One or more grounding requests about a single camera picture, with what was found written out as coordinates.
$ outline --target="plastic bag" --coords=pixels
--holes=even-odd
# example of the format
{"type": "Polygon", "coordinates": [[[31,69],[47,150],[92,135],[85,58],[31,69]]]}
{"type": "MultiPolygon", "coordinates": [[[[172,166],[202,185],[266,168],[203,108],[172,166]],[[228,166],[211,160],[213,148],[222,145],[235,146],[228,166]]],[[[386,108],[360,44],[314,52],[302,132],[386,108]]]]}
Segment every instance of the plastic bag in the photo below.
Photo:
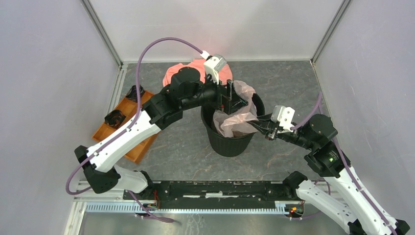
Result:
{"type": "Polygon", "coordinates": [[[256,118],[256,107],[252,102],[252,96],[255,90],[242,81],[234,81],[233,86],[236,93],[248,101],[248,105],[241,108],[231,115],[222,111],[216,111],[213,114],[213,124],[216,131],[224,137],[241,137],[249,133],[257,132],[247,121],[258,120],[256,118]]]}

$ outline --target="pink towel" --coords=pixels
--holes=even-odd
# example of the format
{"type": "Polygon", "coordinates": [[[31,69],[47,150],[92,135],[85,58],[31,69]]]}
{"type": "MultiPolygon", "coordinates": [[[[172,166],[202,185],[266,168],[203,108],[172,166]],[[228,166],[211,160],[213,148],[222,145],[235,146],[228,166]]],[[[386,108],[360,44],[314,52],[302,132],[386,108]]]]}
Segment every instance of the pink towel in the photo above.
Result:
{"type": "MultiPolygon", "coordinates": [[[[205,83],[205,67],[203,66],[203,63],[205,62],[205,59],[194,59],[192,62],[190,62],[188,65],[184,65],[182,63],[171,66],[164,76],[163,79],[163,86],[166,86],[167,84],[170,84],[171,77],[179,71],[179,69],[183,67],[192,67],[197,69],[200,73],[200,81],[205,83]]],[[[226,81],[228,79],[232,80],[232,72],[229,68],[229,65],[225,65],[222,70],[219,72],[219,79],[222,81],[222,84],[226,84],[226,81]]]]}

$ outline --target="orange wooden box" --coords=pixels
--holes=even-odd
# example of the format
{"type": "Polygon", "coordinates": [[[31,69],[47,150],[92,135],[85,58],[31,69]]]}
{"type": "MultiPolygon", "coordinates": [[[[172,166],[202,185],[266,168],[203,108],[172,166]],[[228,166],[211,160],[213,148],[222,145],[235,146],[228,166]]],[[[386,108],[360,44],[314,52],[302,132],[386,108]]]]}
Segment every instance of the orange wooden box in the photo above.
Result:
{"type": "MultiPolygon", "coordinates": [[[[145,91],[144,95],[141,98],[141,105],[147,102],[154,94],[151,92],[145,91]]],[[[116,106],[115,109],[120,110],[125,116],[125,120],[120,125],[123,126],[126,122],[128,122],[137,112],[137,103],[131,101],[124,97],[121,102],[116,106]]],[[[105,123],[102,123],[99,129],[95,132],[92,136],[92,139],[100,142],[103,141],[105,138],[110,136],[116,129],[113,127],[108,126],[105,123]]],[[[157,135],[153,135],[145,139],[143,142],[138,144],[136,147],[130,150],[125,157],[136,164],[141,162],[141,159],[144,157],[145,153],[147,152],[148,148],[151,146],[153,141],[156,139],[157,135]]]]}

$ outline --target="white wall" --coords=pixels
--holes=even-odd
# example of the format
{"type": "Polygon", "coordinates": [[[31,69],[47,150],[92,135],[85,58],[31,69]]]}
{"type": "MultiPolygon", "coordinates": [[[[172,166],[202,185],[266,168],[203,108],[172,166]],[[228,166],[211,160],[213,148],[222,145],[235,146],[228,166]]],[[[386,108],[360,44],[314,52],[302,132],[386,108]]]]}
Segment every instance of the white wall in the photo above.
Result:
{"type": "Polygon", "coordinates": [[[80,1],[0,11],[0,234],[62,234],[73,150],[93,143],[117,66],[80,1]]]}
{"type": "Polygon", "coordinates": [[[340,144],[415,234],[415,1],[352,1],[317,61],[340,144]]]}
{"type": "MultiPolygon", "coordinates": [[[[228,60],[310,59],[342,0],[91,0],[117,52],[136,61],[161,37],[179,37],[228,60]]],[[[198,54],[177,42],[145,61],[198,54]]]]}

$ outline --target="black trash can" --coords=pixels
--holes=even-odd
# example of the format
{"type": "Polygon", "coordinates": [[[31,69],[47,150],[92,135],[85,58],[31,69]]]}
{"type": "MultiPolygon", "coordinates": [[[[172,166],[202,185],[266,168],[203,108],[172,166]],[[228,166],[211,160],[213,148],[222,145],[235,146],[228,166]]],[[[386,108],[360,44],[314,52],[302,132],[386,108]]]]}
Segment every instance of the black trash can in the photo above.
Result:
{"type": "MultiPolygon", "coordinates": [[[[257,116],[265,115],[265,107],[261,98],[257,94],[253,94],[252,102],[256,106],[257,116]]],[[[254,136],[254,133],[244,135],[242,137],[226,138],[218,134],[213,125],[213,114],[215,109],[209,105],[202,106],[201,116],[203,125],[206,127],[207,136],[209,137],[210,145],[213,150],[224,157],[235,157],[243,153],[248,147],[249,142],[254,136]]]]}

